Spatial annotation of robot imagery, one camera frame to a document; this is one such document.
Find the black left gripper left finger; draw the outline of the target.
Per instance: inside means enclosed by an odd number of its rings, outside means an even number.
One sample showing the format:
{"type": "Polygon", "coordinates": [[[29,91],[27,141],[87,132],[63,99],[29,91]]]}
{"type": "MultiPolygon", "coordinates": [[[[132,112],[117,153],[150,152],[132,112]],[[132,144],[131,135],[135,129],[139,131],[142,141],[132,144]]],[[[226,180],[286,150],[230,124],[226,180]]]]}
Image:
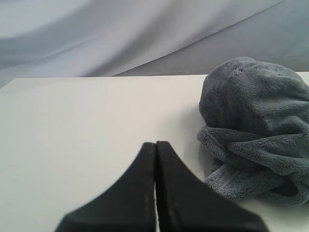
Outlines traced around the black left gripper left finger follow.
{"type": "Polygon", "coordinates": [[[66,214],[57,232],[154,232],[155,155],[144,143],[123,175],[104,193],[66,214]]]}

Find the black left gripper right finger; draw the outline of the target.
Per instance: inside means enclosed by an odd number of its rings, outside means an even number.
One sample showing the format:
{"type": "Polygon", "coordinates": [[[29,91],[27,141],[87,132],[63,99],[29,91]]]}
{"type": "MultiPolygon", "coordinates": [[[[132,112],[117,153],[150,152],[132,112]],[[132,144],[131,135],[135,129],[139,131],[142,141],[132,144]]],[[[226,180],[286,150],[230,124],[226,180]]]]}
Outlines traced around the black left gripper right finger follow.
{"type": "Polygon", "coordinates": [[[155,191],[162,232],[248,232],[250,217],[206,187],[171,144],[156,143],[155,191]]]}

